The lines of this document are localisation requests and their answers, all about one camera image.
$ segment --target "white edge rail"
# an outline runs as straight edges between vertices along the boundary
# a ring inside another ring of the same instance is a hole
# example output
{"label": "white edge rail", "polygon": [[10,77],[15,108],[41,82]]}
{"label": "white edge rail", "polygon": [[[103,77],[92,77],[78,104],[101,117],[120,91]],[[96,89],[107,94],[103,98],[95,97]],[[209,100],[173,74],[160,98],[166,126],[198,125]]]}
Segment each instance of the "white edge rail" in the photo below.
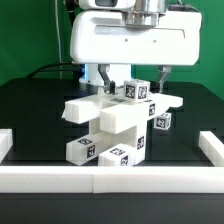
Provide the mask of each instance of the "white edge rail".
{"label": "white edge rail", "polygon": [[[201,132],[199,147],[217,146],[211,135]],[[224,193],[224,167],[1,166],[0,192]]]}

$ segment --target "white foam block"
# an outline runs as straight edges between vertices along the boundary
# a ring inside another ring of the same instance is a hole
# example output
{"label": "white foam block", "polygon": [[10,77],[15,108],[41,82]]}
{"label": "white foam block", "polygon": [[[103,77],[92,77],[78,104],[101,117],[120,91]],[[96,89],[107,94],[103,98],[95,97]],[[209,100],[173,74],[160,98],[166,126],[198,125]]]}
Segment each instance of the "white foam block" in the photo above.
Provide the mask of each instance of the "white foam block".
{"label": "white foam block", "polygon": [[89,134],[95,135],[100,132],[100,118],[89,121]]}
{"label": "white foam block", "polygon": [[78,166],[96,158],[110,146],[106,133],[86,135],[66,145],[66,160]]}
{"label": "white foam block", "polygon": [[129,167],[105,167],[93,176],[94,193],[129,192]]}
{"label": "white foam block", "polygon": [[223,168],[114,167],[94,175],[95,193],[222,193]]}
{"label": "white foam block", "polygon": [[118,144],[99,155],[98,166],[133,166],[135,163],[134,148]]}
{"label": "white foam block", "polygon": [[0,167],[0,192],[92,193],[97,167]]}
{"label": "white foam block", "polygon": [[101,110],[100,130],[118,134],[147,120],[148,105],[145,103],[120,104]]}
{"label": "white foam block", "polygon": [[102,97],[98,95],[70,100],[65,103],[65,119],[81,124],[100,116]]}
{"label": "white foam block", "polygon": [[0,163],[13,145],[12,130],[0,129]]}
{"label": "white foam block", "polygon": [[224,144],[210,131],[201,131],[198,146],[216,167],[224,167]]}
{"label": "white foam block", "polygon": [[223,167],[0,167],[1,193],[224,193]]}

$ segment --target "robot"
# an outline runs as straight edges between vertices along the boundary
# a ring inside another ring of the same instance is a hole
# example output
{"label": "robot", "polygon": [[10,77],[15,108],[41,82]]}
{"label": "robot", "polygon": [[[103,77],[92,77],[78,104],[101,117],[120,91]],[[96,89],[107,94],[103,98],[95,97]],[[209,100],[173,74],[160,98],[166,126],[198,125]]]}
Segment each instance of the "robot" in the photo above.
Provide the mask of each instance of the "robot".
{"label": "robot", "polygon": [[[64,118],[89,122],[89,134],[67,144],[66,160],[83,165],[99,156],[99,166],[133,166],[145,159],[147,121],[167,130],[169,107],[183,99],[162,94],[171,66],[199,58],[201,13],[168,0],[81,0],[70,53],[86,64],[80,82],[98,86],[93,96],[65,103]],[[158,66],[159,93],[150,82],[131,78],[131,65]]]}

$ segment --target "white block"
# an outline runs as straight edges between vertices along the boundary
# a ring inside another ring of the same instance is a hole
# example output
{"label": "white block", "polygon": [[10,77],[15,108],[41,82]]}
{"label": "white block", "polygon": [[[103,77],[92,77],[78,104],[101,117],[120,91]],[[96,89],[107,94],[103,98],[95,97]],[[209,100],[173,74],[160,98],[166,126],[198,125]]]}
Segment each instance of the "white block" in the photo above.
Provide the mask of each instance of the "white block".
{"label": "white block", "polygon": [[144,102],[149,99],[150,82],[133,79],[124,81],[124,99],[132,102]]}
{"label": "white block", "polygon": [[154,119],[154,128],[168,130],[171,125],[171,113],[164,113]]}
{"label": "white block", "polygon": [[105,167],[93,175],[93,193],[129,192],[130,167]]}
{"label": "white block", "polygon": [[102,97],[98,95],[83,97],[65,102],[65,119],[81,124],[100,116]]}
{"label": "white block", "polygon": [[210,131],[201,131],[198,146],[216,167],[224,167],[224,144]]}
{"label": "white block", "polygon": [[156,102],[158,101],[161,104],[169,105],[169,107],[174,107],[174,108],[177,108],[183,105],[183,98],[178,96],[155,93],[150,95],[150,99]]}
{"label": "white block", "polygon": [[76,165],[96,158],[105,151],[111,144],[110,138],[106,133],[100,132],[96,135],[86,135],[75,141],[67,143],[66,160]]}
{"label": "white block", "polygon": [[134,148],[118,144],[99,155],[98,166],[133,166],[135,163]]}
{"label": "white block", "polygon": [[0,129],[0,163],[13,145],[12,130]]}
{"label": "white block", "polygon": [[120,104],[101,110],[100,130],[118,134],[139,123],[139,119],[147,120],[148,104]]}
{"label": "white block", "polygon": [[95,135],[100,132],[100,118],[89,121],[89,134]]}
{"label": "white block", "polygon": [[0,167],[0,192],[92,193],[97,167]]}

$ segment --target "black cable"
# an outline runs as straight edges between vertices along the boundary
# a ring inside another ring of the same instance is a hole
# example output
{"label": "black cable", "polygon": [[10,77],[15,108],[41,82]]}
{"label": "black cable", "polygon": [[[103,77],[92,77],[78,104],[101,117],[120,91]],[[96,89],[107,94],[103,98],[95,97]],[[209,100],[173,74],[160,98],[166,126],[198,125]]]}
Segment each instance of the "black cable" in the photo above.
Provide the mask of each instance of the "black cable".
{"label": "black cable", "polygon": [[169,10],[170,11],[195,11],[195,12],[200,12],[197,8],[193,7],[192,5],[189,4],[169,4]]}
{"label": "black cable", "polygon": [[37,70],[31,72],[30,74],[28,74],[26,76],[26,78],[27,79],[32,79],[37,73],[43,71],[44,69],[53,68],[53,67],[62,66],[62,65],[73,65],[73,64],[72,64],[72,62],[61,62],[61,63],[54,63],[54,64],[44,65],[44,66],[38,68]]}

